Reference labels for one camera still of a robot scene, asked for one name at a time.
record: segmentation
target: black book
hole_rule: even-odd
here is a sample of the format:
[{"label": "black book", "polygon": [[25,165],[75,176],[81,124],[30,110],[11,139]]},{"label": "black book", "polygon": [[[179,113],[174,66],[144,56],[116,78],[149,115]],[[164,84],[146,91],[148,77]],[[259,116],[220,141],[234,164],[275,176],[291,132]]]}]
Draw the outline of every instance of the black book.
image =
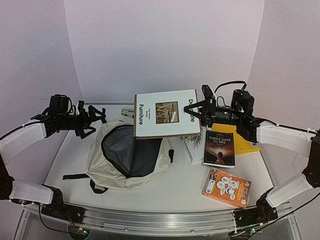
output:
[{"label": "black book", "polygon": [[234,134],[207,131],[203,164],[222,168],[234,168]]}]

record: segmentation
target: backpack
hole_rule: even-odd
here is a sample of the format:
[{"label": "backpack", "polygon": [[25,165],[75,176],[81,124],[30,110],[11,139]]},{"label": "backpack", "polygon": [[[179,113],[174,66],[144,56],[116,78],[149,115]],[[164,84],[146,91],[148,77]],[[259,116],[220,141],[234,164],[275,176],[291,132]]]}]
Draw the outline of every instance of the backpack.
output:
[{"label": "backpack", "polygon": [[174,150],[168,138],[141,139],[131,123],[102,124],[86,162],[85,174],[64,175],[63,179],[90,178],[97,194],[109,188],[134,190],[160,180],[173,162]]}]

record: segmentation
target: wire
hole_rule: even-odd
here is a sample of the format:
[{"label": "wire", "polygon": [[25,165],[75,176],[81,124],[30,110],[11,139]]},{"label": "wire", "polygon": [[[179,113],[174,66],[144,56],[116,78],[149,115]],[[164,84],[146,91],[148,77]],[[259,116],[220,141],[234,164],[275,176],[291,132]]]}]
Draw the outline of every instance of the wire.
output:
[{"label": "wire", "polygon": [[30,126],[32,124],[41,124],[41,121],[34,121],[34,122],[30,122],[30,123],[27,123],[27,124],[24,124],[22,126],[18,126],[16,127],[15,129],[11,130],[10,132],[6,133],[5,135],[3,135],[2,137],[0,137],[0,141],[2,139],[4,139],[5,137],[9,136],[10,134],[14,133],[15,131],[19,130],[19,129],[22,129],[22,128],[25,128],[27,126]]},{"label": "wire", "polygon": [[222,83],[220,84],[215,90],[214,90],[214,93],[216,93],[218,91],[219,88],[225,86],[225,85],[230,85],[230,84],[243,84],[243,87],[241,88],[241,91],[245,90],[246,86],[247,86],[247,83],[245,81],[241,81],[241,80],[238,80],[238,81],[228,81],[228,82],[225,82],[225,83]]},{"label": "wire", "polygon": [[231,106],[228,106],[228,105],[226,105],[226,103],[225,103],[225,99],[224,99],[224,97],[223,96],[218,96],[217,98],[216,98],[216,105],[220,108],[220,106],[219,106],[219,102],[218,102],[218,99],[219,98],[222,98],[222,101],[223,101],[223,105],[226,107],[226,108],[231,108]]},{"label": "wire", "polygon": [[66,234],[69,234],[68,231],[64,231],[64,230],[58,230],[58,229],[54,229],[54,228],[51,228],[49,226],[47,226],[44,222],[44,220],[42,219],[42,216],[41,216],[41,204],[39,203],[39,218],[40,218],[40,221],[41,223],[43,224],[43,226],[45,226],[47,229],[50,229],[52,231],[56,231],[56,232],[60,232],[60,233],[66,233]]},{"label": "wire", "polygon": [[[259,229],[259,231],[261,231],[262,229],[265,229],[266,227],[268,227],[268,226],[270,226],[270,225],[272,225],[272,224],[274,224],[274,223],[278,222],[279,220],[281,220],[281,219],[285,218],[286,216],[288,216],[288,215],[290,215],[290,214],[293,214],[295,211],[297,211],[297,210],[299,210],[299,209],[303,208],[305,205],[307,205],[307,204],[311,203],[311,202],[312,202],[313,200],[315,200],[319,195],[320,195],[320,192],[319,192],[317,195],[315,195],[312,199],[310,199],[310,200],[309,200],[309,201],[307,201],[306,203],[304,203],[304,204],[302,204],[301,206],[299,206],[298,208],[296,208],[295,210],[293,210],[293,211],[291,211],[291,212],[287,213],[286,215],[283,215],[282,217],[278,218],[277,220],[275,220],[275,221],[271,222],[270,224],[263,226],[262,228],[260,228],[260,229]],[[252,236],[254,236],[256,233],[257,233],[257,231],[256,231],[256,232],[254,232],[254,233],[253,233],[253,234],[252,234],[252,235],[251,235],[247,240],[249,240],[250,238],[252,238]]]}]

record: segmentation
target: yellow book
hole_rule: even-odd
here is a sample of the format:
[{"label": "yellow book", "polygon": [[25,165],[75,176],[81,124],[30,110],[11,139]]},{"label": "yellow book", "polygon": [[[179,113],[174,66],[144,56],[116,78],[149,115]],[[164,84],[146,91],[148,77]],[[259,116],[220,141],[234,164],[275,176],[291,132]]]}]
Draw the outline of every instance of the yellow book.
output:
[{"label": "yellow book", "polygon": [[251,143],[247,140],[244,140],[244,138],[236,132],[236,129],[237,128],[234,125],[225,125],[218,123],[214,123],[211,128],[211,130],[214,132],[233,133],[235,155],[255,153],[260,151],[260,148],[256,143]]}]

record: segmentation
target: robotic arm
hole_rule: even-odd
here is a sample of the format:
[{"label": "robotic arm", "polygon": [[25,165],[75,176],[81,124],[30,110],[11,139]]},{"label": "robotic arm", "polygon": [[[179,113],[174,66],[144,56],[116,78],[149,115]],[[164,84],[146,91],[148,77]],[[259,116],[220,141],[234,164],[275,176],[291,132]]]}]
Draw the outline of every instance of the robotic arm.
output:
[{"label": "robotic arm", "polygon": [[205,99],[184,107],[184,111],[199,118],[205,127],[214,123],[236,125],[236,132],[247,141],[293,150],[309,161],[302,174],[264,193],[255,208],[235,210],[233,215],[238,227],[276,220],[277,206],[308,189],[320,187],[320,130],[298,129],[254,117],[254,98],[244,88],[233,92],[231,106],[218,107],[212,90],[203,85]]},{"label": "robotic arm", "polygon": [[62,192],[54,187],[27,183],[9,175],[6,165],[20,152],[32,144],[50,137],[61,130],[74,130],[81,139],[94,133],[91,123],[101,120],[106,123],[106,110],[93,106],[84,109],[79,101],[77,109],[65,95],[54,95],[42,114],[0,138],[0,200],[19,204],[42,203],[42,213],[59,219],[67,219],[66,212],[73,215],[75,223],[81,222],[84,209],[63,203]]}]

